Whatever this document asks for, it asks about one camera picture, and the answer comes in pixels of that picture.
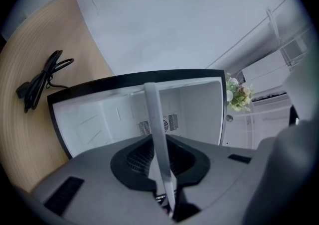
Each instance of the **black vent slot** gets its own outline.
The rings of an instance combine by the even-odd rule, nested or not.
[[[57,191],[44,204],[46,208],[57,215],[63,214],[84,180],[76,177],[69,177]]]
[[[239,162],[243,162],[246,164],[249,164],[249,162],[251,161],[250,157],[245,157],[245,156],[241,156],[241,155],[237,155],[237,154],[232,154],[228,158],[232,159],[232,160],[239,161]]]
[[[148,176],[153,158],[153,141],[148,141],[128,155],[127,164],[133,171]]]
[[[178,176],[190,169],[195,163],[195,157],[177,144],[167,141],[170,169],[174,176]]]

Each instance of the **air conditioner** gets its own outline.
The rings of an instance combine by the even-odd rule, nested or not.
[[[242,73],[246,81],[243,86],[254,89],[255,101],[283,94],[283,82],[290,71],[280,50],[277,50],[244,68]]]

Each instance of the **black cable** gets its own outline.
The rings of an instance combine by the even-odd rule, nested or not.
[[[46,88],[56,87],[56,88],[68,88],[64,85],[56,85],[51,83],[53,79],[53,74],[62,68],[70,65],[74,59],[63,60],[56,63],[62,54],[62,50],[55,51],[46,61],[41,73],[36,75],[31,82],[26,82],[17,88],[16,93],[20,99],[24,98],[24,112],[27,113],[30,108],[36,109],[39,99],[41,97],[42,91],[44,89],[45,83]]]

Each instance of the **white rod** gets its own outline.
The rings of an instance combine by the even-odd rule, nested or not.
[[[248,148],[248,123],[247,123],[247,117],[245,117],[245,126],[246,126],[246,148]]]
[[[256,135],[255,135],[255,122],[254,122],[253,119],[254,119],[253,116],[250,114],[250,122],[251,122],[251,130],[252,130],[252,132],[251,132],[251,148],[255,149],[255,137],[256,137]]]
[[[271,112],[275,112],[275,111],[290,109],[290,107],[291,106],[286,106],[286,107],[276,108],[276,109],[262,111],[262,112],[252,112],[252,113],[238,114],[238,115],[233,115],[233,117],[243,117],[243,116],[251,116],[251,115],[256,115],[256,114],[271,113]]]
[[[273,25],[274,32],[275,32],[275,35],[276,35],[276,39],[278,41],[278,46],[281,46],[281,38],[279,36],[279,31],[278,31],[276,19],[274,18],[273,13],[271,12],[271,10],[269,8],[266,9],[266,13],[267,13],[267,15],[269,17],[270,23]]]
[[[144,84],[154,149],[159,163],[159,171],[163,180],[168,203],[172,211],[175,209],[173,180],[170,175],[169,155],[163,124],[160,93],[155,83]]]

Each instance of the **flower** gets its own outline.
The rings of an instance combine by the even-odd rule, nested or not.
[[[229,79],[229,83],[233,84],[233,85],[238,85],[238,81],[235,78],[230,78]]]
[[[249,98],[249,97],[245,97],[244,102],[245,102],[246,104],[249,104],[249,103],[250,103],[250,98]]]
[[[233,100],[233,98],[234,98],[234,94],[231,92],[231,91],[229,91],[229,90],[226,90],[226,97],[227,97],[227,101],[228,102],[231,102],[232,100]]]
[[[246,95],[249,96],[249,94],[250,94],[250,89],[247,88],[247,87],[244,87],[244,88],[243,88],[243,92],[244,92]]]

